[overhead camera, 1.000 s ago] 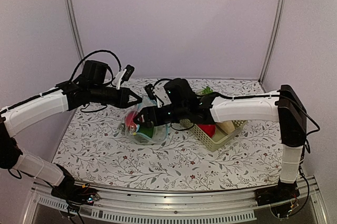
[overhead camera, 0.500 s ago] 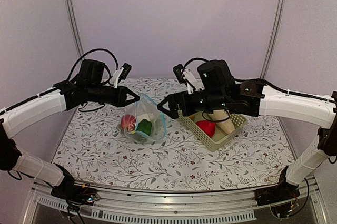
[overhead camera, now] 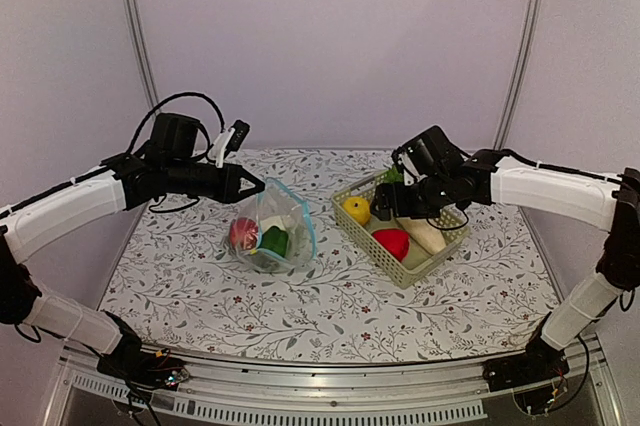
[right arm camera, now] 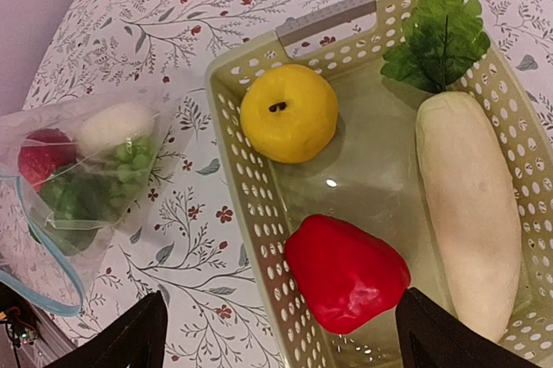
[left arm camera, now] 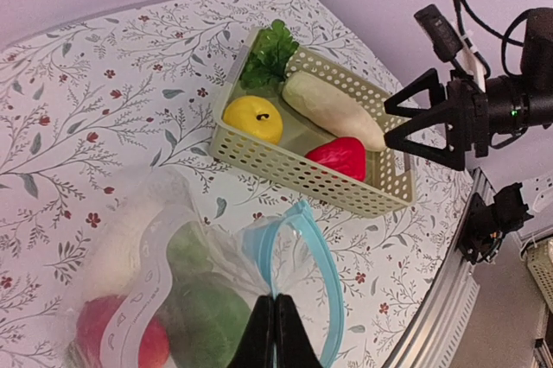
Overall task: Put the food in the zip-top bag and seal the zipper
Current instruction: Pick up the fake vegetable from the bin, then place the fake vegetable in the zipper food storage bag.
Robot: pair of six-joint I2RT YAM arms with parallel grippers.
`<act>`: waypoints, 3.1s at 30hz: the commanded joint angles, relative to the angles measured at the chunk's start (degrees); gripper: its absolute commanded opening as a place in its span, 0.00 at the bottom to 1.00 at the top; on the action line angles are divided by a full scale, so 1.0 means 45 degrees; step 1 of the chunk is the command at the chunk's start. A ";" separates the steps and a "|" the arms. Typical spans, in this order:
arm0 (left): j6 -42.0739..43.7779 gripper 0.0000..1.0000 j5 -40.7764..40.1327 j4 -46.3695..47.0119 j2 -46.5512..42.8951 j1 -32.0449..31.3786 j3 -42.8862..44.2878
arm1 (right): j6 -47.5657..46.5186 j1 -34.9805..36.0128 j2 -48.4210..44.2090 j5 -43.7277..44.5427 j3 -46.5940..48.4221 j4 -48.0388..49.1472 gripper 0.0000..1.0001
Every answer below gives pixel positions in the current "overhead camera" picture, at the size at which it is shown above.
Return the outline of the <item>red toy apple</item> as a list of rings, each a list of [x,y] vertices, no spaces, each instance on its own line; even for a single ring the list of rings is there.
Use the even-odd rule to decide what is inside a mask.
[[[253,219],[239,217],[231,223],[229,242],[235,250],[253,250],[258,246],[259,239],[260,229]]]

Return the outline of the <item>beige perforated plastic basket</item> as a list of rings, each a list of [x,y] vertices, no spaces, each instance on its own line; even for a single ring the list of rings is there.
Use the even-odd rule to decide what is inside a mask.
[[[409,218],[380,220],[374,216],[361,224],[350,214],[350,203],[373,204],[377,186],[393,179],[389,171],[368,176],[331,197],[336,223],[401,289],[423,279],[461,246],[470,233],[468,221],[443,210],[430,221]]]

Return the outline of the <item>yellow toy apple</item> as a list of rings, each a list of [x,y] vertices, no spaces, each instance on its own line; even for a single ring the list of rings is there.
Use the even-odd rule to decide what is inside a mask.
[[[361,226],[366,226],[371,219],[370,203],[364,197],[350,196],[342,203],[342,207]]]

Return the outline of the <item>red toy pepper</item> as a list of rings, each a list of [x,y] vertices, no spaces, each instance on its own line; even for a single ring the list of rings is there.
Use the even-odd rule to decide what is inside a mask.
[[[402,229],[377,230],[372,233],[372,237],[399,262],[402,262],[409,253],[410,236]]]

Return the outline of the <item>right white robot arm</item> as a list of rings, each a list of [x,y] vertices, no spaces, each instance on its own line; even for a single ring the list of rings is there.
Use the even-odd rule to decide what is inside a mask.
[[[377,186],[371,211],[378,219],[436,219],[443,208],[473,203],[535,209],[589,224],[608,236],[594,273],[541,323],[517,361],[517,373],[537,382],[567,347],[626,291],[639,286],[639,173],[593,173],[524,158],[509,150],[474,154],[455,146],[438,126],[391,158],[400,182]]]

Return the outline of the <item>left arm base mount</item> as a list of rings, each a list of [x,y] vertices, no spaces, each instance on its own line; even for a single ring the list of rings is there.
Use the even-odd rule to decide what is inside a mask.
[[[173,357],[169,348],[144,352],[142,340],[129,325],[110,312],[106,315],[118,326],[122,337],[110,354],[100,356],[98,372],[151,390],[176,390],[189,379],[186,363]]]

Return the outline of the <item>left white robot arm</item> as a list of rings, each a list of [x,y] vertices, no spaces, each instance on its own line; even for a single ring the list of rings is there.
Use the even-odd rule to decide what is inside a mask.
[[[196,139],[207,133],[200,120],[154,106],[141,122],[152,126],[146,141],[140,141],[143,129],[138,127],[124,152],[1,210],[2,324],[26,324],[109,355],[111,365],[128,380],[141,379],[149,369],[136,333],[117,317],[36,285],[27,260],[100,218],[166,195],[234,204],[265,188],[263,181],[227,160],[246,139],[248,123],[222,124],[198,153]]]

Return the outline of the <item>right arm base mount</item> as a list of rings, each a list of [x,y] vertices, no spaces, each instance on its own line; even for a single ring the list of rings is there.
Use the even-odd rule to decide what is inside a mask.
[[[568,372],[564,351],[549,346],[536,331],[523,352],[485,361],[482,376],[491,392],[527,386],[514,401],[523,413],[535,416],[551,411],[559,395],[551,381],[563,384]]]

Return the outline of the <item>green toy vegetable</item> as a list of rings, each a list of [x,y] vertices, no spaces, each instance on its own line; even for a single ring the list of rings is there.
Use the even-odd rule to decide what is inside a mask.
[[[287,254],[288,244],[288,232],[272,227],[263,233],[260,248],[271,251],[280,257],[285,257]]]

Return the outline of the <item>clear zip top bag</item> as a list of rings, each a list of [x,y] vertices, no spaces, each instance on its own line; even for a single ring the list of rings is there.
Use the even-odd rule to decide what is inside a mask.
[[[317,244],[308,202],[281,181],[268,178],[230,223],[225,246],[257,271],[284,273],[316,257]]]

